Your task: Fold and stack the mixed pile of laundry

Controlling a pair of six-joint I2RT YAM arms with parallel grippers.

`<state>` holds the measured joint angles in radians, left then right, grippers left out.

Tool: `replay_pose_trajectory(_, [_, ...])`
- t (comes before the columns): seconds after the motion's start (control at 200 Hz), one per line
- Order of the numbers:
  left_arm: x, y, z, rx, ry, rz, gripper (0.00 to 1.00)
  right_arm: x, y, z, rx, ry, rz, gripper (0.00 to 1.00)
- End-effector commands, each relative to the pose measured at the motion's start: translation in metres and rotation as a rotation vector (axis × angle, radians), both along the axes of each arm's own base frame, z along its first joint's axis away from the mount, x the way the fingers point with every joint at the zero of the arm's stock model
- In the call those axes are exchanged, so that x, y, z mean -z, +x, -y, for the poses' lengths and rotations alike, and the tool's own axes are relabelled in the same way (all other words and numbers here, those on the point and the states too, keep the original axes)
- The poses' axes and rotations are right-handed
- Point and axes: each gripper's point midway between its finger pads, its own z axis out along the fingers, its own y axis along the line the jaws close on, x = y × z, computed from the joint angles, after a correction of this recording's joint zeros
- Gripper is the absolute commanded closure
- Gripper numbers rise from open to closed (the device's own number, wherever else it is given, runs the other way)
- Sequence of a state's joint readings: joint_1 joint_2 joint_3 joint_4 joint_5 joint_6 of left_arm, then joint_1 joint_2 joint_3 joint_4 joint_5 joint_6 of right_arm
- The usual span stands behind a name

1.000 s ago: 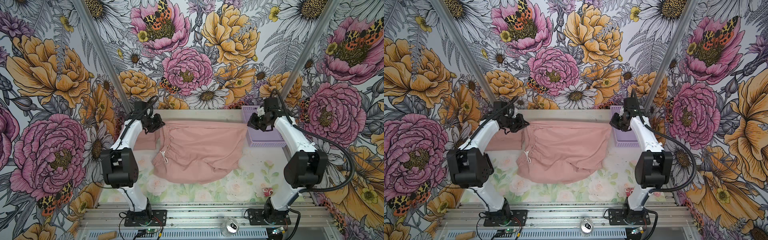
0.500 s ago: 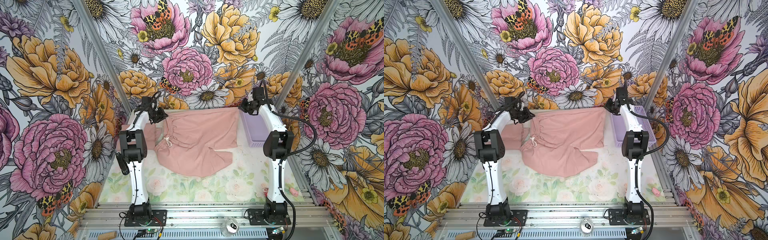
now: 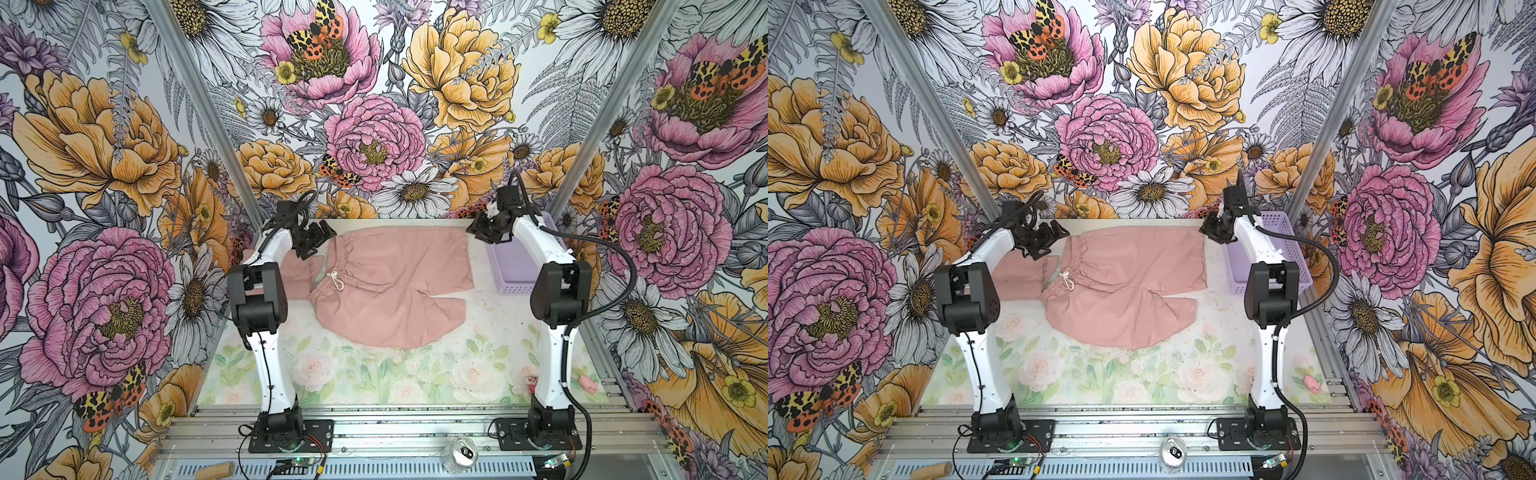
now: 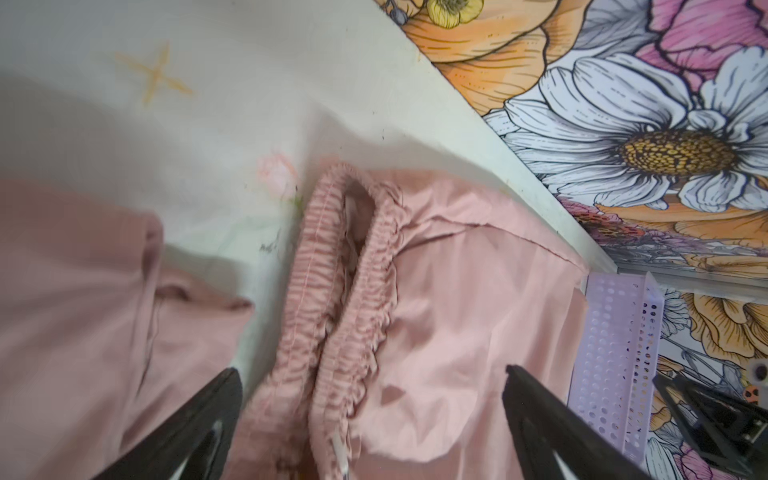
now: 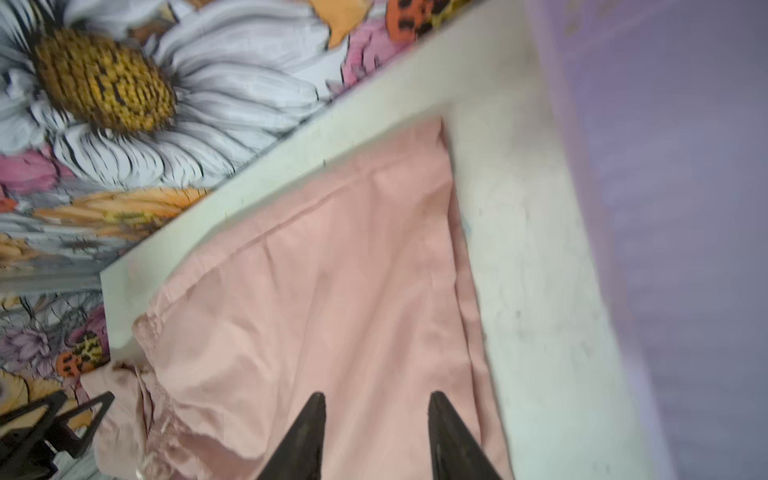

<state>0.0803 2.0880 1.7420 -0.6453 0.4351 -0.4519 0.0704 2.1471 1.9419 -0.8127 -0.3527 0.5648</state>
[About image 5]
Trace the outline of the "pink garments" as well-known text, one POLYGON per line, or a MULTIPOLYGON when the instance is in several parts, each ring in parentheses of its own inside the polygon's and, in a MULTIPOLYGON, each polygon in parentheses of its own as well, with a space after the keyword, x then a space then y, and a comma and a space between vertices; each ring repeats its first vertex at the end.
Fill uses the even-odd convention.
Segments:
POLYGON ((445 393, 512 477, 443 123, 359 151, 193 251, 133 326, 93 447, 121 479, 250 479, 325 396, 326 479, 427 479, 445 393))

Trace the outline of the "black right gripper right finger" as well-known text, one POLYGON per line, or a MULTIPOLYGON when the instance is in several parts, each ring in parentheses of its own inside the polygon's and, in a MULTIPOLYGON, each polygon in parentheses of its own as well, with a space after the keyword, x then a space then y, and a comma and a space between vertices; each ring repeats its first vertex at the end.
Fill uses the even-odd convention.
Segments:
POLYGON ((442 391, 430 396, 428 431, 434 480, 501 479, 442 391))

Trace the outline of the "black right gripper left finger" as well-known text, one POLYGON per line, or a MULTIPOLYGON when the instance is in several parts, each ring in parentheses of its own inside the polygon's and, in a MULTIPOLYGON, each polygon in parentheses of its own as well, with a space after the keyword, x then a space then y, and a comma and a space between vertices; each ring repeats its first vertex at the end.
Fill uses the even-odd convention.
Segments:
POLYGON ((313 393, 281 440, 258 480, 320 480, 326 398, 313 393))

